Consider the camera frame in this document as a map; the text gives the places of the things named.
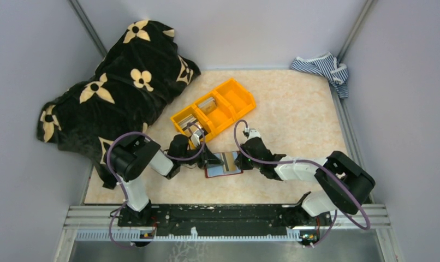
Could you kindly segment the gold card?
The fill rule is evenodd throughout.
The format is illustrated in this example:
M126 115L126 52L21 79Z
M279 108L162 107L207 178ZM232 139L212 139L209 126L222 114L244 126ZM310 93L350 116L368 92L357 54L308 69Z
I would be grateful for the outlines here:
M238 168L235 164L235 159L237 157L237 151L222 152L221 157L222 157L222 161L224 163L223 171L225 173L232 173L232 172L238 171Z

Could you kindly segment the red leather card holder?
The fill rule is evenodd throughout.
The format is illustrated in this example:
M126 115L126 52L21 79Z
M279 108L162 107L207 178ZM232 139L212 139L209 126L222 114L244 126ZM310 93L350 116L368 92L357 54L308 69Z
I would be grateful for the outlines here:
M243 171L235 164L239 151L217 152L214 155L222 161L222 165L208 166L205 169L206 178L242 174Z

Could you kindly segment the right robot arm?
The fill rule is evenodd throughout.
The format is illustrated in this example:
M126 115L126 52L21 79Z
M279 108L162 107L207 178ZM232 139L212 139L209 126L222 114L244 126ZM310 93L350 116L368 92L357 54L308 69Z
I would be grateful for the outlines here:
M321 190L306 193L296 204L296 219L303 225L310 225L318 215L336 209L357 214L376 185L371 175L341 151L323 158L292 158L272 153L256 129L245 128L243 134L246 141L240 144L235 160L241 170L258 169L271 180L304 181L321 186Z

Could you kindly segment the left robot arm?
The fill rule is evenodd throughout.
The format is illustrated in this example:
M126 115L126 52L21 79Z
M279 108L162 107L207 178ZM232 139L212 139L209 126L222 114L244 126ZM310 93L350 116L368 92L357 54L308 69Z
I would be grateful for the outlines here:
M189 137L178 134L170 143L167 152L160 144L141 132L121 135L106 153L108 170L123 187L126 208L130 217L139 226L149 224L152 219L151 201L139 176L147 166L167 179L180 172L182 165L196 165L200 169L221 166L224 162L206 146L203 138L197 138L194 149L189 149Z

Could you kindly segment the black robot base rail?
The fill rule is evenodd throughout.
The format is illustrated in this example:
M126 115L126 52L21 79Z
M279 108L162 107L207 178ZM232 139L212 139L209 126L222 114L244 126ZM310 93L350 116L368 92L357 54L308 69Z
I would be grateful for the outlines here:
M328 226L329 213L309 217L296 205L152 205L149 216L136 218L123 208L118 216L120 227L149 227L156 236L284 236L294 227Z

